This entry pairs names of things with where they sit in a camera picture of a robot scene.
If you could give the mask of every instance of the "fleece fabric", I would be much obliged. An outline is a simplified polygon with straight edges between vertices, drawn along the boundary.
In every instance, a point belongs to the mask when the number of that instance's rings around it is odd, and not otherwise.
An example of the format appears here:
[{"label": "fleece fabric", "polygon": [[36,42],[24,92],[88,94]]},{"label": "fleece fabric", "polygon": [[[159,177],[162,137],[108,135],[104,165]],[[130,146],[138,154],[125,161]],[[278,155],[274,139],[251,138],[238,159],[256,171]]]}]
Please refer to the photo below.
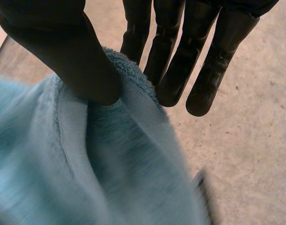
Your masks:
[{"label": "fleece fabric", "polygon": [[105,51],[123,83],[112,106],[56,75],[32,87],[0,79],[0,225],[210,223],[151,84]]}]

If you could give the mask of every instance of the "light blue towel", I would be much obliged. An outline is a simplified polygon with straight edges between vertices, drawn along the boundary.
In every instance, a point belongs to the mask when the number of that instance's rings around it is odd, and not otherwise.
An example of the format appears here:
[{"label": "light blue towel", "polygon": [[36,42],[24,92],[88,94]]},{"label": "light blue towel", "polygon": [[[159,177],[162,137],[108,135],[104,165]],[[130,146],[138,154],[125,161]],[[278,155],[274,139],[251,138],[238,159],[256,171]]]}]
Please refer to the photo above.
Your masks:
[{"label": "light blue towel", "polygon": [[0,225],[209,224],[150,83],[105,51],[123,82],[113,106],[56,75],[33,87],[0,79]]}]

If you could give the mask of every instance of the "gray floor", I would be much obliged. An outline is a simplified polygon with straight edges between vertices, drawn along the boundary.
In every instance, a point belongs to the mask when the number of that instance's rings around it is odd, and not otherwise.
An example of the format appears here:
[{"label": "gray floor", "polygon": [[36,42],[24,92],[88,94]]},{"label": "gray floor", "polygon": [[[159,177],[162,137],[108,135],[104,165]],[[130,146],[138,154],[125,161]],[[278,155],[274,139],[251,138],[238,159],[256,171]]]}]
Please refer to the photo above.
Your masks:
[{"label": "gray floor", "polygon": [[[126,29],[122,1],[87,0],[86,13],[102,45],[119,50]],[[153,23],[149,37],[154,36],[155,27]],[[203,166],[208,169],[222,224],[284,225],[286,0],[262,16],[236,52],[212,109],[196,118],[186,112],[185,101],[209,44],[210,40],[180,102],[168,109],[188,168],[192,176]],[[49,72],[12,40],[0,54],[0,74],[33,83]]]}]

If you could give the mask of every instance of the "black robotic finger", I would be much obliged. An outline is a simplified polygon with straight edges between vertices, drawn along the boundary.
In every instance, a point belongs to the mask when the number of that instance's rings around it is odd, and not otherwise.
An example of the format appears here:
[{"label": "black robotic finger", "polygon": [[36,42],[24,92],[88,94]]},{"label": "black robotic finger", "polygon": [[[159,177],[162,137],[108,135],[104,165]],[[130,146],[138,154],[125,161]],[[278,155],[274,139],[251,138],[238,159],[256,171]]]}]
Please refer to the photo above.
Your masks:
[{"label": "black robotic finger", "polygon": [[180,44],[156,89],[161,105],[172,107],[179,101],[219,10],[207,1],[186,0]]},{"label": "black robotic finger", "polygon": [[169,64],[177,39],[184,0],[154,0],[157,30],[144,74],[157,86]]},{"label": "black robotic finger", "polygon": [[149,35],[152,0],[123,0],[127,31],[121,53],[139,64]]},{"label": "black robotic finger", "polygon": [[52,30],[78,26],[85,0],[0,0],[0,13],[15,27]]},{"label": "black robotic finger", "polygon": [[237,47],[258,22],[250,14],[220,11],[212,45],[186,102],[190,114],[208,113]]},{"label": "black robotic finger", "polygon": [[121,82],[83,12],[84,2],[0,1],[0,25],[80,96],[111,105],[120,97]]}]

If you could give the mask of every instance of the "speckled floor surface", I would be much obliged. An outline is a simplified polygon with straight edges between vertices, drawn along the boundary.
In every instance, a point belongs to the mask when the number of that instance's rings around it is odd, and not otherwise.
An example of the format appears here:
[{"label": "speckled floor surface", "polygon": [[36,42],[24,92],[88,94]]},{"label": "speckled floor surface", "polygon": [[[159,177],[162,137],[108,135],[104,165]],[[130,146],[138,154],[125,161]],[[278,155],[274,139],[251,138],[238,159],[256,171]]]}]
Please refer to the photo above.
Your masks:
[{"label": "speckled floor surface", "polygon": [[[118,51],[126,29],[122,1],[87,0],[86,13],[102,45]],[[141,68],[155,28],[153,22]],[[189,170],[194,176],[208,169],[222,224],[286,225],[286,0],[262,16],[236,52],[210,112],[196,118],[185,101],[212,36],[180,102],[168,109]],[[0,73],[36,82],[50,70],[9,40]]]}]

